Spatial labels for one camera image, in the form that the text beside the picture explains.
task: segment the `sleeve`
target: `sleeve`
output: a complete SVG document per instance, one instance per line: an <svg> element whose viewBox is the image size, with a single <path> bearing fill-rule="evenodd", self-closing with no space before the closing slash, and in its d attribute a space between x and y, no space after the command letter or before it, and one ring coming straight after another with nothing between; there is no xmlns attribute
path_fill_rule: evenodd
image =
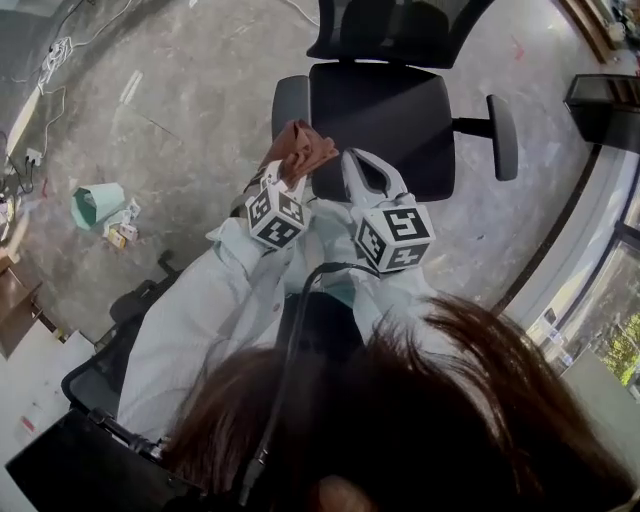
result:
<svg viewBox="0 0 640 512"><path fill-rule="evenodd" d="M224 354L265 250L244 219L207 238L213 247L149 310L129 357L118 422L153 441L172 427L205 360Z"/></svg>

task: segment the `brown cloth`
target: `brown cloth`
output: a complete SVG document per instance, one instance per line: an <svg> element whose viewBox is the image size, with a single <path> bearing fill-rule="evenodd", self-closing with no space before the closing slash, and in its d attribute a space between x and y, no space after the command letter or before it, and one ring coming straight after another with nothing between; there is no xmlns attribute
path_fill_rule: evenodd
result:
<svg viewBox="0 0 640 512"><path fill-rule="evenodd" d="M273 141L260 168L275 160L282 160L280 177L292 188L300 178L338 154L332 139L322 138L305 121L289 121Z"/></svg>

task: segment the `teal paper bag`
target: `teal paper bag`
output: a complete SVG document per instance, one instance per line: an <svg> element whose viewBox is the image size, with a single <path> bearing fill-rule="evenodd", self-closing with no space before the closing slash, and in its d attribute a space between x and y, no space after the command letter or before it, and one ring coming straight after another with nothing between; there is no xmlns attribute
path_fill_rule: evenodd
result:
<svg viewBox="0 0 640 512"><path fill-rule="evenodd" d="M124 190L117 183L79 187L71 197L71 215L78 227L91 229L124 205Z"/></svg>

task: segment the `chair seat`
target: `chair seat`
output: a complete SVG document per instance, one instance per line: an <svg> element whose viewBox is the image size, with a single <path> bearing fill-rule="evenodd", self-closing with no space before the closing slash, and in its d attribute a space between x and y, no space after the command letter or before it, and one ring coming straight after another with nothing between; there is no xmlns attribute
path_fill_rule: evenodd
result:
<svg viewBox="0 0 640 512"><path fill-rule="evenodd" d="M389 162L418 201L451 196L455 146L442 77L394 64L328 63L313 66L309 78L313 127L338 150ZM316 170L312 184L318 197L347 199L339 158Z"/></svg>

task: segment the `fiducial marker cube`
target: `fiducial marker cube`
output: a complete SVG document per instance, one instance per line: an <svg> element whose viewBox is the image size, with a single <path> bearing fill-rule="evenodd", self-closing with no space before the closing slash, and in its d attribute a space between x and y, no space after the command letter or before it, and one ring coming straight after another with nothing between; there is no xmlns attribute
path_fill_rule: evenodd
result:
<svg viewBox="0 0 640 512"><path fill-rule="evenodd" d="M436 239L426 206L362 211L356 243L379 272L418 267Z"/></svg>
<svg viewBox="0 0 640 512"><path fill-rule="evenodd" d="M257 197L246 202L249 232L274 249L283 249L307 229L310 211L281 187L265 183Z"/></svg>

